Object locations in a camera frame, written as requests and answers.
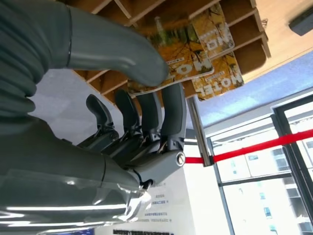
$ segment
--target magazine cover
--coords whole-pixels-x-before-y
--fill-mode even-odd
[[[216,57],[235,46],[219,3],[204,11],[192,22],[209,58]]]
[[[187,16],[164,20],[156,17],[151,26],[147,25],[140,32],[147,37],[167,63],[170,73],[158,87],[146,87],[129,80],[127,86],[130,95],[155,92],[171,84],[213,72],[212,63]]]
[[[221,95],[244,85],[239,66],[233,52],[213,60],[212,75],[192,79],[200,101]]]

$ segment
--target red rope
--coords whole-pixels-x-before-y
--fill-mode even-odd
[[[311,138],[311,137],[313,137],[313,130],[299,132],[296,134],[285,135],[285,136],[279,137],[278,139],[275,139],[272,141],[266,141],[263,143],[259,143],[259,144],[238,149],[238,150],[235,150],[232,152],[215,155],[213,158],[214,162],[216,163],[219,161],[234,158],[234,157],[237,157],[240,155],[253,153],[253,152],[264,150],[267,148],[272,148],[272,147],[278,146],[278,145],[286,145],[286,144],[304,140],[304,139]],[[186,157],[186,163],[203,164],[204,162],[203,158]]]

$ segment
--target white wall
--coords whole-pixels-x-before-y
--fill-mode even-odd
[[[200,157],[197,145],[185,146],[189,157]],[[213,166],[186,164],[185,177],[197,235],[229,235],[224,208]]]

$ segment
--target metal screw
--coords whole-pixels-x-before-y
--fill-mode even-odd
[[[183,166],[185,164],[186,156],[183,152],[180,152],[176,156],[176,163],[177,166]]]

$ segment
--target stainless steel post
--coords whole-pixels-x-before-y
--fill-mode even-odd
[[[213,165],[213,162],[210,159],[208,152],[207,139],[195,96],[188,98],[187,104],[192,118],[192,126],[195,132],[195,137],[197,138],[198,147],[201,157],[204,160],[204,166]]]

